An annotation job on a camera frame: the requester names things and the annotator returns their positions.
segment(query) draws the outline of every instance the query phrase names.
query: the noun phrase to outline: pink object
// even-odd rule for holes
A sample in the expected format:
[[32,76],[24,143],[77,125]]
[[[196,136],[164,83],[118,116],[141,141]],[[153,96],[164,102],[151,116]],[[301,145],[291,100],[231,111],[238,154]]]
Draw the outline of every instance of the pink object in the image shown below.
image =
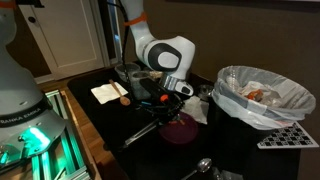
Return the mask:
[[159,129],[160,135],[173,144],[187,144],[198,134],[198,124],[189,114],[179,112],[181,121],[172,121]]

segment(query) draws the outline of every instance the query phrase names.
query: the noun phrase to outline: cable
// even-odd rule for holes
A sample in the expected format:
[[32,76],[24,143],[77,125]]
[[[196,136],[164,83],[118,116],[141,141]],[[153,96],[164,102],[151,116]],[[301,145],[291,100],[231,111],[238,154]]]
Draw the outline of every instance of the cable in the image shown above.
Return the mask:
[[[119,5],[118,4],[114,4],[114,3],[110,3],[108,1],[107,1],[107,3],[109,5],[112,5],[112,6],[115,6],[115,7],[119,8],[121,13],[122,13],[124,21],[125,22],[129,21],[127,12],[125,11],[125,9],[124,9],[124,7],[123,7],[123,5],[122,5],[120,0],[118,0]],[[127,85],[129,86],[130,99],[131,99],[132,102],[134,102],[135,101],[135,97],[134,97],[134,94],[133,94],[133,88],[132,88],[131,80],[130,80],[130,77],[129,77],[129,73],[128,73],[128,69],[127,69],[126,61],[125,61],[125,54],[126,54],[126,47],[127,47],[129,30],[130,30],[129,26],[126,26],[125,29],[124,29],[124,39],[123,39],[123,44],[122,44],[121,59],[122,59],[122,65],[124,67],[123,69],[124,69],[124,74],[126,76]]]

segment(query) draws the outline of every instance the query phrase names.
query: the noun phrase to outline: plastic bag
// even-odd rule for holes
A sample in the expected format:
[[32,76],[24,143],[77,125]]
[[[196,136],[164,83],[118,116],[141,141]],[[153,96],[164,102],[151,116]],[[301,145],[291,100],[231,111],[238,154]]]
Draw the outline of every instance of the plastic bag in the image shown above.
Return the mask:
[[[280,107],[260,104],[235,91],[249,81],[260,82],[276,91],[280,96]],[[303,120],[305,114],[310,114],[316,106],[315,97],[298,83],[273,72],[247,66],[221,69],[212,97],[231,117],[239,118],[261,130],[291,126],[293,122]]]
[[226,79],[229,87],[248,99],[272,107],[280,107],[282,105],[279,93],[269,85],[264,85],[257,81],[249,81],[245,87],[240,87],[235,78],[228,76]]

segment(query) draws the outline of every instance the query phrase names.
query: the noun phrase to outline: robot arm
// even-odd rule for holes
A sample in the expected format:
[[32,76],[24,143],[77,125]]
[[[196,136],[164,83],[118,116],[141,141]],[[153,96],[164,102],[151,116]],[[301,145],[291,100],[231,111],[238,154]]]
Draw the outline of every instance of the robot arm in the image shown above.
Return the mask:
[[160,84],[166,89],[191,96],[193,88],[185,82],[185,78],[195,45],[181,36],[157,40],[145,21],[143,0],[121,0],[121,3],[128,15],[138,59],[151,69],[164,72]]
[[15,37],[15,2],[0,0],[0,171],[45,152],[65,128],[32,74],[7,52]]

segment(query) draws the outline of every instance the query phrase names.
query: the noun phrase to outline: trash can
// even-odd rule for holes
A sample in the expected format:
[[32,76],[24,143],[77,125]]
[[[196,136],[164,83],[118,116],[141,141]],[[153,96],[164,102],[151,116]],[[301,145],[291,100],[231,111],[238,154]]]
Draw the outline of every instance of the trash can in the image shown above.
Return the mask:
[[[251,92],[244,93],[247,89],[257,92],[257,88],[261,91],[258,100],[249,96]],[[220,70],[211,95],[217,167],[238,174],[243,173],[257,143],[275,129],[303,120],[316,105],[315,97],[298,83],[247,66]]]

